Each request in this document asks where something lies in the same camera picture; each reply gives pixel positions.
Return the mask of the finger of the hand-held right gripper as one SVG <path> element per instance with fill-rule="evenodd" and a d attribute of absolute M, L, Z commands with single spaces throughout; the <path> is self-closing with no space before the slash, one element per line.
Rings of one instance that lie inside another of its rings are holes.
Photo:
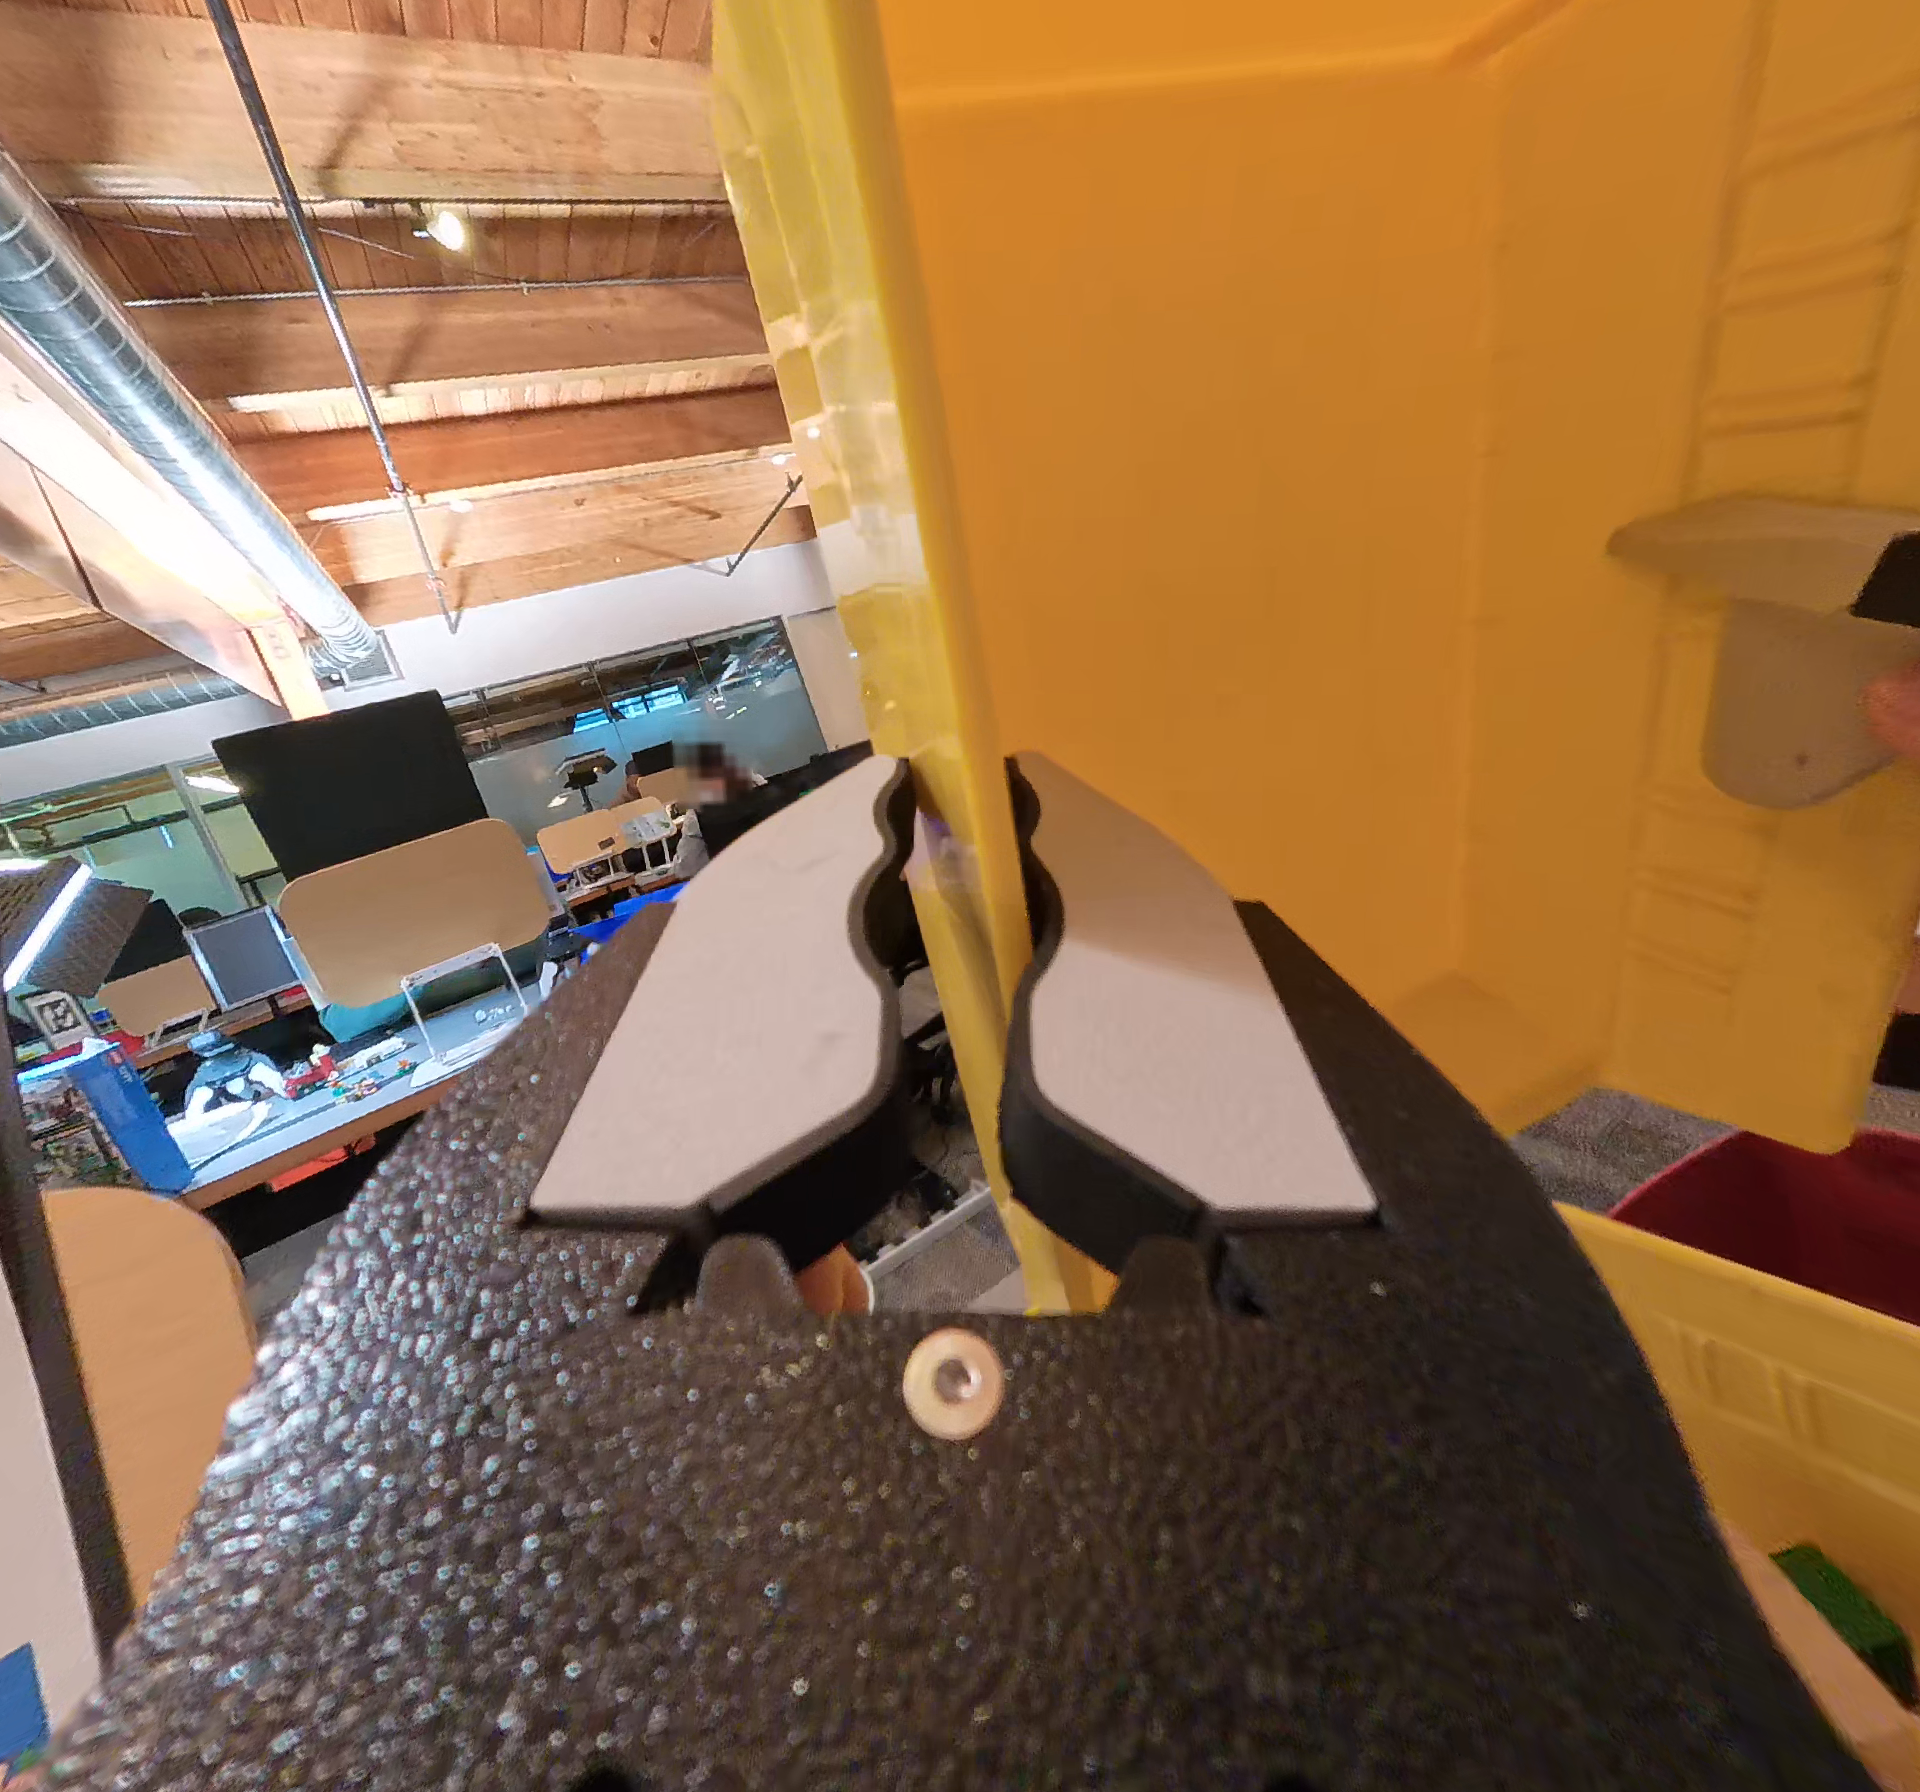
<path fill-rule="evenodd" d="M 1700 502 L 1607 555 L 1722 601 L 1700 745 L 1722 795 L 1807 808 L 1888 765 L 1864 694 L 1918 664 L 1914 507 Z"/>

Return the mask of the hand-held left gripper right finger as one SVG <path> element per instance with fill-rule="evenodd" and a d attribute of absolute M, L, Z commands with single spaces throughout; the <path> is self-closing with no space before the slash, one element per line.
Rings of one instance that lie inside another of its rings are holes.
<path fill-rule="evenodd" d="M 1035 911 L 999 1101 L 1014 1199 L 1100 1270 L 1182 1238 L 1357 1229 L 1350 1137 L 1233 893 L 1041 752 L 1009 788 Z"/>

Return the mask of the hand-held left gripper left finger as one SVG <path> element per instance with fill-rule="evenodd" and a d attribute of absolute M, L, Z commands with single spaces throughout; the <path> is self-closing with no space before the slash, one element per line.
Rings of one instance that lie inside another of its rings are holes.
<path fill-rule="evenodd" d="M 915 837 L 868 754 L 735 837 L 674 902 L 532 1188 L 546 1229 L 763 1237 L 804 1270 L 915 1171 L 893 952 Z"/>

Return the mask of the pale yellow plastic box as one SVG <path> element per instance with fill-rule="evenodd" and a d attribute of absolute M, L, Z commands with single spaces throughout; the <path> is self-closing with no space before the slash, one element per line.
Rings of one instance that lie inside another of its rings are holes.
<path fill-rule="evenodd" d="M 1801 1678 L 1884 1789 L 1918 1789 L 1918 1715 L 1885 1699 L 1772 1552 L 1814 1544 L 1918 1640 L 1918 1328 L 1560 1204 L 1613 1291 Z"/>

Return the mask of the green block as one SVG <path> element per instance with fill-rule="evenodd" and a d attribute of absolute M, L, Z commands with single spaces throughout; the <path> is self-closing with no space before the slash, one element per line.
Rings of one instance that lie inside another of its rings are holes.
<path fill-rule="evenodd" d="M 1760 1552 L 1717 1518 L 1774 1646 L 1879 1789 L 1918 1789 L 1918 1646 L 1818 1549 Z"/>

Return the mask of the large wooden board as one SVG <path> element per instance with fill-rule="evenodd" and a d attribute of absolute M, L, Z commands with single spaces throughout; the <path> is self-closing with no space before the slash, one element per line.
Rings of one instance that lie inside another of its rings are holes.
<path fill-rule="evenodd" d="M 448 958 L 537 941 L 560 906 L 547 867 L 515 830 L 472 821 L 293 876 L 278 898 L 278 920 L 308 997 L 366 1009 Z"/>

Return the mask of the cluttered work table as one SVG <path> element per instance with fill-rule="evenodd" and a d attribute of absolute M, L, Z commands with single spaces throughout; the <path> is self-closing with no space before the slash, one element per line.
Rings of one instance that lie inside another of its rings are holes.
<path fill-rule="evenodd" d="M 232 1079 L 226 1097 L 190 1097 L 165 1120 L 193 1164 L 193 1184 L 175 1201 L 203 1209 L 301 1177 L 325 1156 L 416 1116 L 460 1078 L 416 1082 L 420 1055 L 413 1027 L 393 1027 L 356 1051 L 333 1051 L 325 1063 L 299 1059 L 281 1072 L 281 1087 Z"/>

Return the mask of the black backdrop panel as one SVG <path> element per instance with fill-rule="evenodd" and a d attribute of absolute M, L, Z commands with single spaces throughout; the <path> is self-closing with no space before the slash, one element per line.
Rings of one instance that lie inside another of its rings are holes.
<path fill-rule="evenodd" d="M 213 737 L 286 883 L 486 815 L 436 692 Z"/>

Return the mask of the dark red plastic bin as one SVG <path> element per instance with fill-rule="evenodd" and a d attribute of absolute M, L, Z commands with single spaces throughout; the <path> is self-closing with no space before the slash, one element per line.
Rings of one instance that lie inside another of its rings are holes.
<path fill-rule="evenodd" d="M 1918 1324 L 1918 1136 L 1801 1153 L 1729 1130 L 1636 1184 L 1607 1218 Z"/>

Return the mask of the small wooden board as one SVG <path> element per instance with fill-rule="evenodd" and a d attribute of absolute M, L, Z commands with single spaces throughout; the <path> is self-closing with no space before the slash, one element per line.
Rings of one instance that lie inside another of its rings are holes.
<path fill-rule="evenodd" d="M 170 958 L 121 980 L 109 980 L 97 992 L 115 1033 L 155 1041 L 170 1028 L 207 1018 L 221 1009 L 193 954 Z"/>

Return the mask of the studio light panel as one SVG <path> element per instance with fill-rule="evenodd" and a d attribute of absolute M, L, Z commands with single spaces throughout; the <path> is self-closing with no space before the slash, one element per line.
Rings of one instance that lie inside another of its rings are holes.
<path fill-rule="evenodd" d="M 94 997 L 149 902 L 70 858 L 2 858 L 2 992 Z"/>

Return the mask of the rounded wooden board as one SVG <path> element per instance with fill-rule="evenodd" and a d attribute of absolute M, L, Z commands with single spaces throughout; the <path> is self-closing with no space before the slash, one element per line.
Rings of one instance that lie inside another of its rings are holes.
<path fill-rule="evenodd" d="M 247 1280 L 222 1234 L 187 1201 L 73 1184 L 43 1193 L 42 1209 L 133 1608 L 142 1608 L 254 1370 Z"/>

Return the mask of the black stand pole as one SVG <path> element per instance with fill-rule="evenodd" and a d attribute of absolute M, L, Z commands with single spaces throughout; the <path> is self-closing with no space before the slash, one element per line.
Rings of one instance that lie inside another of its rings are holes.
<path fill-rule="evenodd" d="M 37 1594 L 37 1624 L 52 1630 L 52 1615 L 63 1613 L 73 1621 L 63 1643 L 83 1648 L 93 1672 L 105 1672 L 133 1619 L 133 1577 L 11 1051 L 2 1051 L 2 1312 L 15 1317 L 25 1369 L 25 1387 L 2 1393 L 2 1457 L 15 1468 L 2 1515 L 26 1522 L 11 1566 L 20 1588 Z"/>

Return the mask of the metal ceiling pipe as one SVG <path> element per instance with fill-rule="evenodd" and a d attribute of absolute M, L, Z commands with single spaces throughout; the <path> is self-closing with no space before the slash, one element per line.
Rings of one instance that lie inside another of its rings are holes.
<path fill-rule="evenodd" d="M 455 634 L 460 629 L 460 617 L 458 617 L 458 609 L 451 607 L 445 572 L 440 572 L 440 564 L 436 564 L 430 546 L 428 546 L 428 533 L 422 533 L 422 521 L 420 521 L 416 495 L 413 495 L 409 484 L 403 481 L 403 472 L 401 472 L 401 464 L 395 464 L 389 434 L 387 434 L 387 425 L 383 425 L 383 420 L 378 420 L 378 407 L 376 407 L 376 398 L 371 398 L 371 381 L 366 378 L 366 364 L 363 364 L 363 358 L 359 358 L 359 353 L 356 353 L 356 341 L 352 341 L 352 334 L 349 334 L 349 321 L 345 321 L 337 292 L 335 292 L 335 285 L 333 285 L 333 279 L 330 279 L 330 268 L 325 268 L 325 258 L 323 258 L 323 248 L 319 248 L 319 231 L 310 225 L 308 207 L 306 207 L 301 190 L 299 190 L 299 181 L 293 181 L 293 171 L 292 171 L 292 164 L 288 164 L 288 160 L 286 160 L 286 149 L 281 149 L 281 140 L 278 140 L 278 128 L 273 128 L 273 119 L 272 119 L 272 108 L 269 108 L 269 98 L 263 98 L 263 90 L 261 90 L 261 83 L 258 83 L 252 50 L 247 50 L 244 33 L 240 33 L 240 22 L 237 22 L 237 17 L 232 17 L 229 0 L 203 0 L 203 9 L 207 9 L 207 17 L 211 17 L 211 27 L 213 27 L 216 40 L 221 40 L 221 50 L 222 50 L 222 62 L 226 62 L 226 74 L 232 79 L 232 89 L 237 89 L 237 96 L 240 96 L 240 105 L 244 105 L 244 116 L 247 116 L 254 145 L 258 145 L 258 151 L 261 151 L 261 160 L 263 160 L 263 169 L 269 169 L 269 175 L 272 175 L 272 181 L 273 181 L 273 195 L 278 195 L 278 202 L 281 202 L 281 211 L 286 211 L 286 220 L 288 220 L 292 231 L 293 231 L 293 245 L 299 245 L 301 263 L 306 263 L 306 271 L 308 271 L 310 292 L 316 292 L 316 298 L 319 298 L 319 303 L 323 303 L 323 316 L 325 316 L 325 324 L 330 324 L 333 341 L 335 341 L 335 347 L 337 347 L 337 358 L 341 358 L 341 364 L 345 364 L 352 396 L 356 396 L 356 403 L 359 403 L 359 408 L 363 408 L 363 420 L 366 420 L 366 430 L 369 430 L 369 437 L 371 437 L 371 447 L 376 447 L 376 456 L 378 456 L 378 472 L 383 472 L 383 481 L 387 481 L 387 489 L 389 489 L 389 502 L 393 502 L 393 507 L 401 511 L 401 518 L 403 518 L 403 524 L 405 524 L 405 533 L 409 533 L 409 543 L 413 543 L 413 547 L 416 547 L 416 559 L 420 559 L 428 590 L 430 590 L 430 596 L 432 596 L 432 607 L 436 607 L 436 613 L 440 613 L 440 620 L 445 620 L 445 629 L 455 638 Z"/>

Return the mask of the silver air duct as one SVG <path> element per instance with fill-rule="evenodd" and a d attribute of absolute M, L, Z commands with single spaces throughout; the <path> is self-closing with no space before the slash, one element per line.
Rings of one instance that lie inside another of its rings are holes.
<path fill-rule="evenodd" d="M 240 627 L 299 620 L 333 664 L 378 638 L 151 356 L 52 202 L 2 157 L 2 454 L 117 559 L 190 586 Z"/>

